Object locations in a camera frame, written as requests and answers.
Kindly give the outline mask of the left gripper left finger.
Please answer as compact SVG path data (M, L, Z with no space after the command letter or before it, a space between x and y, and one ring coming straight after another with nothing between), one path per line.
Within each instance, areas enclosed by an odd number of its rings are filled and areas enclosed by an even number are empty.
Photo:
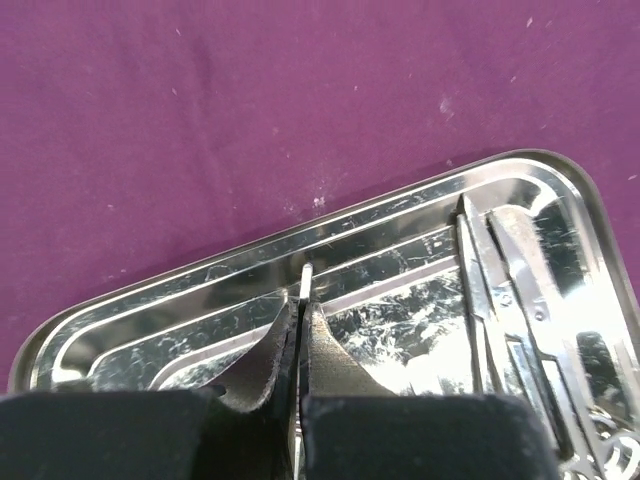
M1 400L4 479L291 479L298 305L203 387Z

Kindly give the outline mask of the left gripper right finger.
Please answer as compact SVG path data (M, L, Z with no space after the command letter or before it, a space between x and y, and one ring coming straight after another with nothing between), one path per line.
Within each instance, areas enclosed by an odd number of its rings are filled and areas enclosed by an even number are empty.
M302 318L300 421L309 479L557 479L540 421L506 395L397 396Z

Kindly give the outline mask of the steel scissors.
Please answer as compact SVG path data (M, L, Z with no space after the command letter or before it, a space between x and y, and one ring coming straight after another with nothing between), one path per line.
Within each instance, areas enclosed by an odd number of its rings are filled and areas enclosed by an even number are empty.
M551 433L527 398L523 382L516 369L516 350L513 345L508 343L501 324L496 319L487 278L481 269L477 240L479 234L486 228L485 221L488 213L479 213L468 196L460 196L456 215L456 236L461 280L467 306L467 332L471 347L473 389L481 394L513 395L526 401L541 421L549 442L558 457L560 470L561 454L554 447ZM577 339L581 357L589 373L596 378L594 388L596 399L598 401L609 399L619 402L622 398L621 395L607 390L601 376L605 369L600 366L596 358L595 339L587 338L585 335L587 332L593 332L603 336L607 345L613 345L622 340L609 340L595 329L575 332L566 315L565 318L569 325L568 336Z

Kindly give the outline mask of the steel forceps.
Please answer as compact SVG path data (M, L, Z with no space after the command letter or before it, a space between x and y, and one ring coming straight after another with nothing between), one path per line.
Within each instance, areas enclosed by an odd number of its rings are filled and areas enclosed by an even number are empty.
M494 312L516 353L516 369L528 400L552 435L566 479L636 479L639 476L639 383L635 358L623 341L596 341L607 390L619 402L598 401L595 376L569 338L538 243L519 244L501 218L490 212L478 236L481 269L487 278Z

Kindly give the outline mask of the purple surgical cloth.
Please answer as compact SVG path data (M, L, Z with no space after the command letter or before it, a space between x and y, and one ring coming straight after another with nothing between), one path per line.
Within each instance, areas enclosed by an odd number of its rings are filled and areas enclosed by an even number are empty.
M639 277L635 1L5 1L1 370L76 303L507 150Z

